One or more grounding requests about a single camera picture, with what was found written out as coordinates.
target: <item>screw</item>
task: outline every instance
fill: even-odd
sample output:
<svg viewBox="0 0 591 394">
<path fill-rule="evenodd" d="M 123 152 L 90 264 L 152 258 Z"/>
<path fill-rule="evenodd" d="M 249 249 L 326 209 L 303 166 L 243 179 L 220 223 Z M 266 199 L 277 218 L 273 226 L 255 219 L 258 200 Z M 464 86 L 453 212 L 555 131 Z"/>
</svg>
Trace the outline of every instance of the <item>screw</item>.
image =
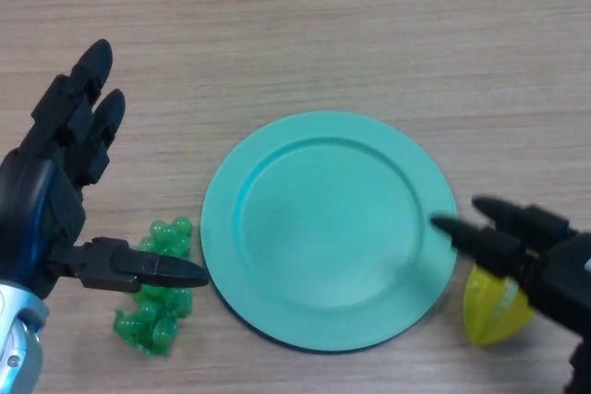
<svg viewBox="0 0 591 394">
<path fill-rule="evenodd" d="M 11 355 L 8 357 L 8 366 L 16 368 L 20 364 L 20 358 L 17 355 Z"/>
</svg>

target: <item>robot finger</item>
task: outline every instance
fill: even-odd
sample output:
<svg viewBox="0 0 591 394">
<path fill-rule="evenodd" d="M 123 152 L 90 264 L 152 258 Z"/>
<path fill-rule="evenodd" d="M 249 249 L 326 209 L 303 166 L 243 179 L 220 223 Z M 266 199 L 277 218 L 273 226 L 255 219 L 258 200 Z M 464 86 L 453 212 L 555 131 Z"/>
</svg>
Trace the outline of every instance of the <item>robot finger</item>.
<svg viewBox="0 0 591 394">
<path fill-rule="evenodd" d="M 519 239 L 527 249 L 543 254 L 576 234 L 569 221 L 541 207 L 519 207 L 495 197 L 475 197 L 472 204 L 490 218 L 497 231 Z"/>
</svg>

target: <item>plate center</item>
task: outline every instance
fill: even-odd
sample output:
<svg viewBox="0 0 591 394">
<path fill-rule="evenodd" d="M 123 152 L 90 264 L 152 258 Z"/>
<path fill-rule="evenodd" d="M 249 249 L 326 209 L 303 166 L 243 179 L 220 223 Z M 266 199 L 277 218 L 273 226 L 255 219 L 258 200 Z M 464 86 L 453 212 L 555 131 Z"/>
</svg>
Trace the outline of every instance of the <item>plate center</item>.
<svg viewBox="0 0 591 394">
<path fill-rule="evenodd" d="M 414 194 L 369 147 L 310 140 L 248 182 L 236 226 L 242 253 L 253 277 L 291 303 L 363 303 L 395 285 L 418 254 Z"/>
</svg>

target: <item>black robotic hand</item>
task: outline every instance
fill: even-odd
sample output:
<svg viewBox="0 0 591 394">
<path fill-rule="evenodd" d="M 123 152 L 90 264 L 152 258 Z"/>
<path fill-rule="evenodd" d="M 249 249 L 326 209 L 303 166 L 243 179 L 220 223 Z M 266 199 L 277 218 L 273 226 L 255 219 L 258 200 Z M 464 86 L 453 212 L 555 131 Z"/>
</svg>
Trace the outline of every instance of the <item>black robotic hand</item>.
<svg viewBox="0 0 591 394">
<path fill-rule="evenodd" d="M 494 197 L 476 197 L 473 205 L 493 227 L 445 215 L 431 221 L 460 253 L 491 274 L 513 278 L 533 308 L 583 338 L 565 392 L 591 393 L 591 234 L 537 206 L 521 208 Z"/>
<path fill-rule="evenodd" d="M 208 283 L 197 265 L 132 250 L 123 240 L 101 237 L 74 246 L 86 220 L 82 189 L 101 178 L 125 113 L 120 90 L 93 111 L 112 63 L 111 46 L 100 40 L 69 76 L 57 76 L 32 112 L 29 133 L 0 165 L 0 281 L 41 299 L 61 276 L 122 292 L 138 291 L 141 283 Z"/>
</svg>

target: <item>wood grain surface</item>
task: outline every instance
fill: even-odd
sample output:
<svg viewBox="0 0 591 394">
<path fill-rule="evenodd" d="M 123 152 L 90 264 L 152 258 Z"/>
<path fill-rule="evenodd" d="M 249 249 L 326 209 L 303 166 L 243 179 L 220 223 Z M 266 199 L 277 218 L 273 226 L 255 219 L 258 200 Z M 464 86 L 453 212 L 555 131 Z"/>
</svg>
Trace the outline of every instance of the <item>wood grain surface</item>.
<svg viewBox="0 0 591 394">
<path fill-rule="evenodd" d="M 241 138 L 291 113 L 378 117 L 421 143 L 459 202 L 491 192 L 591 228 L 591 0 L 0 0 L 0 149 L 15 147 L 53 77 L 108 39 L 127 117 L 81 239 L 136 243 L 187 214 Z M 414 328 L 383 346 L 311 355 L 244 328 L 197 291 L 168 360 L 111 332 L 117 293 L 60 281 L 38 393 L 557 394 L 576 338 L 539 318 L 474 349 L 466 263 Z"/>
</svg>

